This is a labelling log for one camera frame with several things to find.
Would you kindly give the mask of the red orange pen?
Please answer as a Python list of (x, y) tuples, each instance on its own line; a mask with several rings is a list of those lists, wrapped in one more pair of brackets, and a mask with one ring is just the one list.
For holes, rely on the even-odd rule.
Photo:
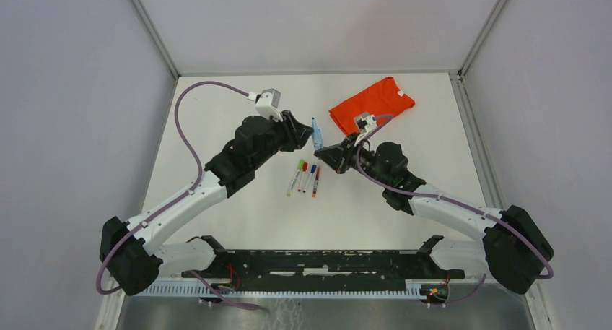
[(315, 172), (315, 180), (313, 183), (313, 188), (312, 188), (312, 197), (316, 198), (317, 193), (318, 193), (318, 184), (319, 184), (319, 180), (320, 180), (320, 173), (322, 170), (322, 163), (318, 164), (317, 170)]

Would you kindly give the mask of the thin clear red-tip pen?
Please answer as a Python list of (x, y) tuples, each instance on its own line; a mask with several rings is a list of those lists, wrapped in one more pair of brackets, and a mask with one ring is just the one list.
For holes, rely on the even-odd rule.
[(301, 191), (302, 191), (302, 188), (303, 188), (303, 181), (304, 181), (305, 176), (306, 176), (306, 171), (305, 171), (305, 170), (302, 170), (302, 172), (300, 173), (299, 180), (298, 180), (298, 188), (297, 188), (297, 190), (298, 190), (299, 192), (301, 192)]

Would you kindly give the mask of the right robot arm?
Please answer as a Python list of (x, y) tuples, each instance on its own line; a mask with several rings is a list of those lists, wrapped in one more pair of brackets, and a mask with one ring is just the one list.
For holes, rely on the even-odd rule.
[(444, 270), (488, 275), (507, 290), (524, 294), (539, 279), (550, 279), (554, 250), (526, 210), (483, 207), (451, 196), (408, 169), (399, 144), (383, 142), (364, 148), (356, 134), (323, 147), (314, 155), (338, 174), (353, 169), (383, 189), (382, 197), (396, 211), (453, 229), (466, 240), (436, 238), (417, 258), (426, 278)]

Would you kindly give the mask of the thin green-tip pen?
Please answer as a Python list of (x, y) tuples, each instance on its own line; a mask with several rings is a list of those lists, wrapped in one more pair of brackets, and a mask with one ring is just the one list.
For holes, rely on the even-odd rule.
[(291, 196), (292, 195), (292, 192), (293, 192), (293, 190), (294, 190), (294, 188), (296, 186), (296, 183), (298, 181), (298, 178), (299, 178), (301, 172), (302, 172), (301, 168), (296, 170), (296, 172), (295, 172), (295, 174), (294, 174), (294, 176), (292, 178), (292, 181), (289, 184), (289, 188), (288, 188), (288, 190), (286, 192), (286, 196)]

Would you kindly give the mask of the blue pen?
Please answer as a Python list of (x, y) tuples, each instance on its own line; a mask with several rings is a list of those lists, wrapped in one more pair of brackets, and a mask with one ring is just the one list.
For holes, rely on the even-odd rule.
[(312, 124), (312, 129), (313, 129), (313, 133), (311, 136), (312, 143), (313, 143), (313, 149), (316, 152), (319, 149), (323, 148), (323, 138), (322, 138), (321, 130), (318, 127), (318, 122), (316, 121), (314, 117), (311, 118), (311, 124)]

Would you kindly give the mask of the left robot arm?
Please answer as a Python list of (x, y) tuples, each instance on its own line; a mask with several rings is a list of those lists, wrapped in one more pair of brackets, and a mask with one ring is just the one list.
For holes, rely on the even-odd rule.
[(221, 152), (206, 164), (199, 162), (194, 181), (149, 212), (128, 220), (111, 217), (102, 226), (98, 272), (109, 272), (117, 287), (97, 291), (109, 295), (119, 290), (136, 295), (148, 288), (171, 263), (162, 255), (165, 241), (208, 208), (228, 199), (255, 178), (255, 172), (277, 152), (302, 149), (313, 133), (284, 110), (281, 120), (248, 116), (235, 129)]

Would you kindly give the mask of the thin blue-tip pen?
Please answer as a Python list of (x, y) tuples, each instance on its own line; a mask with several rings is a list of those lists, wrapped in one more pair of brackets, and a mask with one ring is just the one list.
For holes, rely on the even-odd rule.
[(311, 171), (310, 171), (310, 173), (308, 174), (307, 180), (306, 180), (306, 182), (305, 182), (305, 186), (304, 186), (304, 187), (303, 187), (303, 189), (302, 189), (302, 193), (304, 193), (304, 194), (305, 194), (305, 193), (307, 193), (308, 187), (310, 186), (310, 182), (311, 182), (311, 180), (312, 180), (312, 178), (313, 178), (314, 174), (315, 174), (315, 170), (313, 169), (313, 170), (311, 170)]

